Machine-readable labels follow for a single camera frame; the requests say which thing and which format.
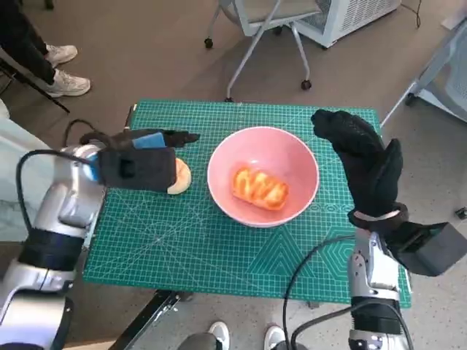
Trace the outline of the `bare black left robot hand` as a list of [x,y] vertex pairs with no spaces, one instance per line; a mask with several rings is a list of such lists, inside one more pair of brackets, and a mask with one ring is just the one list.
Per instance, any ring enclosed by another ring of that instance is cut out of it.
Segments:
[[186,144],[197,142],[200,135],[189,131],[173,131],[163,129],[125,129],[114,135],[112,140],[120,149],[157,149],[182,148]]

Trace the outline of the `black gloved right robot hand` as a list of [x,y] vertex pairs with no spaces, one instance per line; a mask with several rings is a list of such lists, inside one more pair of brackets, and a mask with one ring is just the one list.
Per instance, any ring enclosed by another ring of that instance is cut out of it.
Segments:
[[372,125],[345,111],[319,109],[311,121],[314,134],[331,143],[344,166],[355,210],[370,217],[398,210],[404,164],[400,141],[384,145]]

